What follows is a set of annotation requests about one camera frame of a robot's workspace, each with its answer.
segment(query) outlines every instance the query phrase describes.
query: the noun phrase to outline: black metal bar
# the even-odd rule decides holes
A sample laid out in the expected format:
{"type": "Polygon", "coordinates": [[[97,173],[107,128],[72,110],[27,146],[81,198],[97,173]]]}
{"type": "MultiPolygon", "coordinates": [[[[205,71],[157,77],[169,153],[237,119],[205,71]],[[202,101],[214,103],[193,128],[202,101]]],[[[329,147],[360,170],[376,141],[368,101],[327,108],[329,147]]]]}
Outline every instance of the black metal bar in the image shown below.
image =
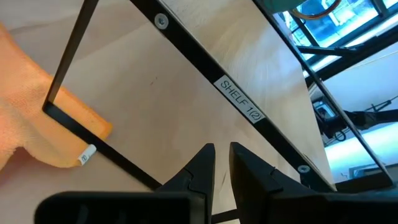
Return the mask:
{"type": "Polygon", "coordinates": [[[370,2],[379,14],[379,16],[384,17],[385,15],[387,15],[388,10],[383,0],[370,0],[370,2]]]}
{"type": "Polygon", "coordinates": [[[292,34],[294,34],[294,32],[298,31],[299,29],[301,29],[301,28],[299,27],[299,25],[297,25],[297,28],[294,29],[294,30],[292,30],[292,34]]]}
{"type": "Polygon", "coordinates": [[[306,36],[306,38],[310,41],[312,46],[319,47],[319,44],[317,40],[315,40],[314,36],[311,34],[311,32],[308,30],[307,26],[301,21],[301,19],[295,17],[293,14],[289,13],[290,16],[293,18],[293,20],[296,22],[298,27],[303,31],[303,34],[306,36]]]}
{"type": "Polygon", "coordinates": [[[313,78],[314,82],[317,84],[317,86],[319,87],[319,89],[321,90],[323,95],[326,97],[327,100],[329,100],[330,104],[332,105],[332,109],[335,110],[335,112],[343,118],[344,122],[347,124],[347,127],[350,128],[350,130],[353,132],[355,137],[362,144],[362,146],[365,148],[365,150],[368,152],[368,154],[371,156],[371,158],[375,161],[375,163],[380,168],[380,170],[382,170],[384,177],[392,185],[393,181],[392,181],[392,178],[389,175],[388,171],[386,170],[386,167],[383,165],[383,163],[379,160],[378,156],[373,152],[373,150],[367,144],[365,139],[362,137],[361,133],[356,129],[353,122],[348,118],[347,114],[343,111],[343,109],[340,107],[340,105],[336,102],[334,97],[331,95],[331,93],[328,91],[326,86],[320,80],[319,76],[305,62],[304,58],[299,53],[296,46],[293,43],[291,43],[290,39],[284,35],[284,33],[282,32],[282,29],[279,27],[278,23],[274,20],[274,18],[272,16],[270,16],[272,14],[267,12],[267,10],[262,6],[262,3],[260,2],[260,0],[253,0],[253,1],[254,1],[255,5],[259,8],[259,10],[263,13],[265,18],[268,20],[269,24],[275,29],[275,31],[279,34],[280,38],[285,42],[285,44],[288,46],[288,48],[295,55],[295,57],[300,62],[302,67],[308,72],[310,77],[313,78]]]}
{"type": "Polygon", "coordinates": [[[79,122],[75,121],[69,115],[64,113],[61,109],[56,107],[51,102],[46,102],[43,106],[43,110],[51,118],[60,123],[63,127],[67,128],[73,134],[81,138],[87,144],[93,144],[99,153],[107,157],[110,161],[114,162],[128,174],[135,177],[137,180],[142,182],[151,190],[156,190],[158,187],[162,186],[157,180],[151,177],[149,174],[144,172],[138,166],[130,162],[118,151],[114,150],[111,146],[102,141],[95,134],[91,133],[85,127],[83,127],[79,122]]]}
{"type": "MultiPolygon", "coordinates": [[[[365,46],[361,47],[357,54],[352,55],[351,57],[340,58],[317,71],[317,74],[323,81],[328,80],[334,75],[339,74],[347,68],[350,68],[396,42],[398,42],[398,26],[395,26],[391,30],[368,40],[365,42],[365,46]]],[[[313,82],[313,77],[307,77],[306,79],[308,79],[308,82],[313,82]]]]}
{"type": "Polygon", "coordinates": [[[349,49],[346,47],[306,47],[297,46],[301,54],[317,54],[317,55],[336,55],[336,56],[350,56],[357,53],[357,49],[349,49]]]}
{"type": "Polygon", "coordinates": [[[339,192],[351,194],[374,189],[384,189],[387,187],[391,187],[391,183],[386,181],[386,177],[382,172],[336,184],[336,188],[339,192]]]}
{"type": "Polygon", "coordinates": [[[55,96],[57,95],[61,87],[61,83],[68,72],[69,66],[73,60],[73,56],[75,56],[77,48],[79,47],[80,41],[85,34],[88,24],[90,23],[90,19],[97,4],[98,0],[85,0],[83,2],[68,44],[63,52],[57,72],[55,73],[54,80],[51,83],[50,90],[45,98],[46,102],[54,102],[55,96]]]}
{"type": "Polygon", "coordinates": [[[221,212],[221,213],[212,215],[211,216],[211,224],[228,222],[228,221],[235,220],[238,218],[239,218],[238,210],[232,209],[227,212],[221,212]]]}
{"type": "Polygon", "coordinates": [[[378,111],[376,112],[376,119],[381,124],[398,122],[398,110],[378,111]]]}

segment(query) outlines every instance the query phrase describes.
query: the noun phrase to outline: label tag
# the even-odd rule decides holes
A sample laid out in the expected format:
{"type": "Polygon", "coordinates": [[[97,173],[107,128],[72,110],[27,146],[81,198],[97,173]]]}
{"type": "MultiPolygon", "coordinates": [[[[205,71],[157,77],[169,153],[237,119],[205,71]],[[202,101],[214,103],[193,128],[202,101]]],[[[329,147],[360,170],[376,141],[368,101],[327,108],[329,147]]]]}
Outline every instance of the label tag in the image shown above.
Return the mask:
{"type": "Polygon", "coordinates": [[[250,122],[256,124],[266,116],[254,106],[252,101],[228,78],[224,75],[219,80],[214,82],[214,85],[219,89],[225,97],[227,97],[250,122]]]}
{"type": "Polygon", "coordinates": [[[81,162],[81,165],[84,165],[88,159],[97,151],[95,145],[90,144],[87,149],[79,156],[78,160],[81,162]]]}

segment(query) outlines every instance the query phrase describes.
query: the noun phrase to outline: window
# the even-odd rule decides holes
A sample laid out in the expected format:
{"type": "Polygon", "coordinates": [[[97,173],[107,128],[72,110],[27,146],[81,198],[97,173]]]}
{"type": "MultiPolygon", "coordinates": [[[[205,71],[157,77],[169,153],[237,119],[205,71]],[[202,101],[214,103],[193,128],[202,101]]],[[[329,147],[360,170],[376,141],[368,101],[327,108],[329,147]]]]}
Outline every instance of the window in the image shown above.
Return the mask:
{"type": "MultiPolygon", "coordinates": [[[[334,1],[307,0],[297,7],[297,10],[303,14],[318,14],[329,8],[334,1]]],[[[292,17],[289,12],[279,15],[292,31],[291,39],[296,45],[342,47],[397,13],[398,0],[341,0],[333,12],[318,20],[298,19],[292,17]]],[[[326,57],[305,54],[303,56],[310,65],[315,65],[326,57]]]]}
{"type": "MultiPolygon", "coordinates": [[[[318,14],[334,0],[309,0],[299,6],[304,14],[318,14]]],[[[321,47],[327,47],[377,16],[370,0],[342,0],[328,16],[307,21],[305,26],[321,47]]]]}
{"type": "Polygon", "coordinates": [[[398,0],[383,0],[384,4],[386,5],[387,8],[390,8],[393,6],[395,3],[398,2],[398,0]]]}

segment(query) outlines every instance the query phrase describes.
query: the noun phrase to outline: plywood surface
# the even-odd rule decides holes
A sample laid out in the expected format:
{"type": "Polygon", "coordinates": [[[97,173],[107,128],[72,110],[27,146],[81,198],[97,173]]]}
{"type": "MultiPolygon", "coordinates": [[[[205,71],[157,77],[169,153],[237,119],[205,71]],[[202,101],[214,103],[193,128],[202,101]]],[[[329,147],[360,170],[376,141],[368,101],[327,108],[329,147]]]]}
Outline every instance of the plywood surface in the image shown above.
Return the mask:
{"type": "MultiPolygon", "coordinates": [[[[254,4],[248,0],[165,2],[331,180],[300,65],[254,4]]],[[[33,60],[55,73],[80,6],[81,0],[6,0],[0,3],[0,20],[33,60]],[[13,13],[3,14],[5,9],[13,13]]],[[[231,141],[298,179],[296,171],[128,1],[100,3],[64,83],[113,123],[108,144],[161,183],[203,145],[215,143],[213,213],[235,208],[228,168],[231,141]]],[[[147,190],[99,154],[84,167],[70,170],[26,157],[24,161],[28,162],[14,163],[18,170],[9,168],[7,172],[15,174],[0,184],[0,197],[25,201],[18,204],[24,213],[21,223],[29,222],[33,207],[43,197],[58,191],[147,190]],[[40,193],[32,196],[28,189],[40,193]]],[[[6,223],[13,218],[6,214],[6,223]]]]}

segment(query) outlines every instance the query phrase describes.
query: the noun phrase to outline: cable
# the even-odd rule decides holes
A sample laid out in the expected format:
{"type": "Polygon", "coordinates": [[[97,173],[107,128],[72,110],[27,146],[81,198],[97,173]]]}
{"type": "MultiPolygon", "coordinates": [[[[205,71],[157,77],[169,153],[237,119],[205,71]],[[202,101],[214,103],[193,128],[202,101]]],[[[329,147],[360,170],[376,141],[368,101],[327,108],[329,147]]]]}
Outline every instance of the cable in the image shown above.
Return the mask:
{"type": "Polygon", "coordinates": [[[343,131],[340,131],[340,133],[341,133],[340,136],[342,136],[343,138],[342,139],[338,138],[337,133],[335,133],[335,139],[337,141],[345,141],[347,139],[346,133],[344,133],[343,131]]]}
{"type": "Polygon", "coordinates": [[[329,146],[331,143],[333,143],[334,141],[338,141],[337,138],[340,138],[340,137],[342,137],[343,135],[346,136],[347,133],[349,133],[349,128],[346,128],[344,131],[340,131],[340,135],[339,135],[339,136],[337,136],[337,134],[335,134],[335,137],[332,138],[332,139],[329,139],[329,141],[325,143],[325,146],[327,147],[327,146],[329,146]]]}
{"type": "Polygon", "coordinates": [[[321,19],[322,17],[329,15],[329,13],[331,13],[333,10],[335,10],[337,8],[337,6],[340,5],[340,3],[341,3],[341,0],[335,0],[334,3],[329,8],[327,8],[323,12],[321,12],[319,14],[315,14],[315,15],[302,14],[301,12],[299,12],[299,10],[297,10],[297,8],[292,9],[290,11],[290,13],[292,13],[295,17],[298,17],[300,19],[316,20],[316,19],[321,19]]]}

